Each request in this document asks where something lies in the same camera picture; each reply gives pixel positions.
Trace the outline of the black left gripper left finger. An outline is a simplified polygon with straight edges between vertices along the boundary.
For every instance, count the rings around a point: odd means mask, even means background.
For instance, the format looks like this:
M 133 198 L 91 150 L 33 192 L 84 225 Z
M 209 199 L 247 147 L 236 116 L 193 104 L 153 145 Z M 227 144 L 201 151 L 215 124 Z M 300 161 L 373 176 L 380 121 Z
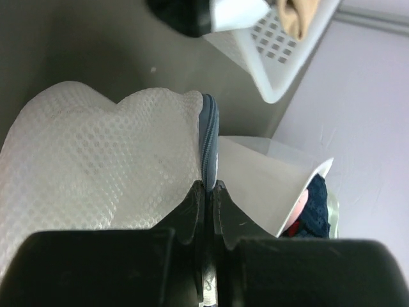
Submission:
M 1 282 L 2 306 L 198 306 L 205 189 L 147 230 L 31 234 Z

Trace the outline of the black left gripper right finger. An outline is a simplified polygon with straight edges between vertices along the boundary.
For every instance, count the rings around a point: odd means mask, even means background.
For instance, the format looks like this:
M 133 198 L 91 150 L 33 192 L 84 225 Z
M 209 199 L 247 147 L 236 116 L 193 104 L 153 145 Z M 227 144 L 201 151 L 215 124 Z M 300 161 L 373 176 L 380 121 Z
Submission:
M 212 192 L 219 306 L 407 306 L 390 251 L 373 240 L 278 239 Z

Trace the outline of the white mesh laundry bag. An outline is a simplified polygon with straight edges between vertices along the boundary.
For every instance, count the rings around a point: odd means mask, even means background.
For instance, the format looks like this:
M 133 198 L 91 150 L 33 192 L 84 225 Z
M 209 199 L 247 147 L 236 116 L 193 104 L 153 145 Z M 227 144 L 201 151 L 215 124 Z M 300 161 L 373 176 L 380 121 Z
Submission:
M 1 272 L 32 233 L 151 228 L 215 185 L 219 110 L 198 91 L 114 103 L 73 81 L 37 94 L 1 149 Z

